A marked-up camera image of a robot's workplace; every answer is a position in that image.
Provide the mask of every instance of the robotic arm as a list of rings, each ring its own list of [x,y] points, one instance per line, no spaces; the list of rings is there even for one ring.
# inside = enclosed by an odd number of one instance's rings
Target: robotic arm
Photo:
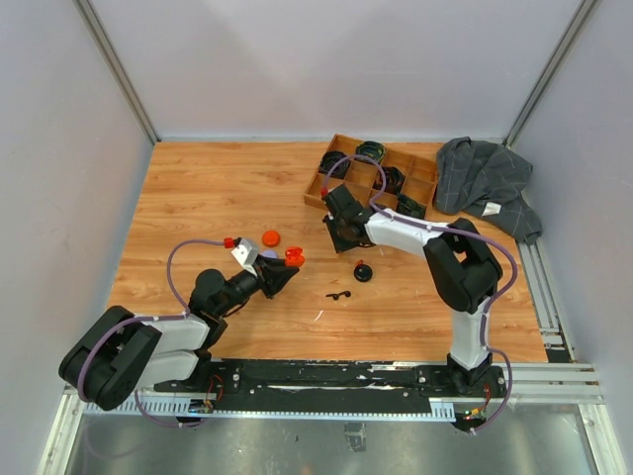
[[[161,319],[112,307],[64,357],[59,376],[78,388],[89,354],[101,346],[84,370],[82,390],[87,400],[105,411],[118,407],[135,388],[168,380],[196,387],[200,379],[207,379],[200,374],[211,358],[207,348],[225,332],[225,318],[258,291],[272,299],[303,263],[292,252],[286,259],[264,257],[249,239],[236,239],[235,244],[231,253],[243,270],[229,280],[217,269],[198,275],[189,301],[190,315]],[[107,336],[117,326],[121,329]]]
[[[452,310],[449,377],[458,392],[466,394],[492,364],[488,351],[489,320],[484,316],[484,307],[497,291],[501,267],[480,240],[432,228],[476,233],[475,226],[465,219],[449,225],[407,218],[419,226],[395,221],[395,211],[384,210],[390,218],[364,208],[344,185],[324,194],[323,201],[329,211],[323,221],[337,252],[381,244],[426,259],[439,296]]]

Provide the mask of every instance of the metal floor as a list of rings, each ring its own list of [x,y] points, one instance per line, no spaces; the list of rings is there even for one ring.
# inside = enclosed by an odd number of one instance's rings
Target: metal floor
[[[354,452],[358,440],[347,439],[341,421],[217,419],[180,430],[84,416],[66,474],[597,473],[573,405],[507,408],[475,437],[447,423],[367,422],[365,433],[366,450]]]

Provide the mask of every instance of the white label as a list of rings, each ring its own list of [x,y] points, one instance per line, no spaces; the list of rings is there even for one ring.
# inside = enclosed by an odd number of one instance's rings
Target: white label
[[[489,201],[486,204],[486,209],[484,210],[482,216],[498,215],[500,211],[501,205],[499,203],[493,203],[492,201]]]

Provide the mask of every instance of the black screw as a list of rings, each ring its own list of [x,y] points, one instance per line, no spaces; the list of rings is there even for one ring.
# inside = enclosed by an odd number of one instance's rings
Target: black screw
[[[341,295],[344,295],[345,297],[351,297],[352,293],[349,290],[344,290],[342,292],[339,292],[338,294],[327,294],[327,295],[325,295],[325,297],[331,297],[334,300],[338,300],[338,298]]]

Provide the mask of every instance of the metal frame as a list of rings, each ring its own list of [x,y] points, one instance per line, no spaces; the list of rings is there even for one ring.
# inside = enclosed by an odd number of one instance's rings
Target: metal frame
[[[160,142],[158,132],[154,128],[154,125],[152,124],[144,107],[142,107],[140,99],[138,98],[128,75],[121,64],[121,61],[119,60],[119,57],[117,56],[117,53],[115,52],[115,49],[113,48],[112,43],[110,42],[110,39],[108,38],[108,35],[97,16],[97,12],[90,3],[90,0],[73,0],[73,3],[77,7],[77,11],[79,12],[79,15],[81,15],[90,35],[92,35],[97,48],[99,48],[99,51],[103,55],[106,64],[108,64],[112,75],[119,84],[121,92],[125,96],[130,109],[132,109],[132,112],[138,120],[138,124],[141,126],[152,145]]]
[[[579,409],[598,472],[600,474],[627,474],[622,451],[606,406],[580,405]]]
[[[417,366],[420,362],[395,362],[381,364],[384,369],[390,367]],[[560,404],[578,405],[590,449],[600,474],[626,474],[617,440],[604,406],[604,400],[597,382],[597,375],[590,364],[578,363],[516,363],[512,365],[514,386],[511,405],[516,404]],[[143,405],[156,416],[182,415],[191,417],[187,408],[194,399],[204,399],[205,394],[156,393],[146,391]],[[371,421],[420,421],[422,423],[450,422],[453,420],[453,405],[478,402],[468,398],[430,398],[432,412],[428,415],[365,415],[364,420]],[[95,405],[86,405],[79,400],[76,391],[67,387],[64,392],[38,474],[51,475],[64,473],[72,446],[77,437],[79,421],[83,414],[101,414]],[[121,405],[110,414],[139,416],[133,400]],[[242,413],[224,411],[211,415],[214,418],[250,418],[250,419],[310,419],[310,420],[358,420],[359,415],[350,414],[297,414],[297,413]]]
[[[538,242],[532,245],[520,242],[518,251],[548,356],[553,351],[564,351],[575,360],[574,347],[565,333]]]
[[[521,112],[518,114],[518,117],[507,134],[507,137],[503,141],[504,145],[513,146],[516,143],[518,136],[523,131],[527,121],[530,119],[532,113],[536,109],[536,106],[539,104],[545,94],[545,91],[552,82],[552,78],[560,69],[561,64],[567,57],[572,45],[576,42],[581,30],[587,23],[589,16],[595,10],[598,3],[600,3],[600,0],[583,0],[579,5],[572,17],[572,20],[567,26],[567,29],[563,33],[563,36],[554,48],[554,52],[547,61],[543,72],[541,72],[534,88],[525,101]]]
[[[84,406],[85,404],[76,394],[64,394],[61,397],[57,414],[48,434],[44,454],[36,472],[38,475],[56,475],[66,471]]]

